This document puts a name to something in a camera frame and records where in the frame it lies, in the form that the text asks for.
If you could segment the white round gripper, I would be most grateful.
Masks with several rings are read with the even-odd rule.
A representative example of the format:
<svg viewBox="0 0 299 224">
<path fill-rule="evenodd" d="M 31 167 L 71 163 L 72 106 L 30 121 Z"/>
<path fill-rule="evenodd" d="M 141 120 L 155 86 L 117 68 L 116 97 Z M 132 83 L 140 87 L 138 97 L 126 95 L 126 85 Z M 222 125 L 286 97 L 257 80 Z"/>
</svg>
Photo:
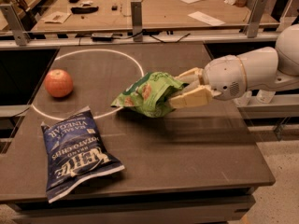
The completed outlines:
<svg viewBox="0 0 299 224">
<path fill-rule="evenodd" d="M 213 98 L 223 101 L 239 98 L 247 88 L 244 65 L 234 55 L 212 60 L 204 72 L 194 67 L 176 76 L 176 80 L 190 85 L 168 98 L 175 109 L 207 105 Z"/>
</svg>

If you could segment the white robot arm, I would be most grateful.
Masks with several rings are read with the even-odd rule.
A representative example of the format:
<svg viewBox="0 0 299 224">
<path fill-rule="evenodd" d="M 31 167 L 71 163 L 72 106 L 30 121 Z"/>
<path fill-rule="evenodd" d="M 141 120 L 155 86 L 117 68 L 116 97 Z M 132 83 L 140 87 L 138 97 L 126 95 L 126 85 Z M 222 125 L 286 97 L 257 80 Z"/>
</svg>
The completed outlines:
<svg viewBox="0 0 299 224">
<path fill-rule="evenodd" d="M 213 99 L 232 100 L 254 90 L 295 90 L 299 84 L 299 24 L 281 32 L 273 48 L 226 55 L 176 79 L 186 87 L 168 98 L 175 109 L 206 105 Z"/>
</svg>

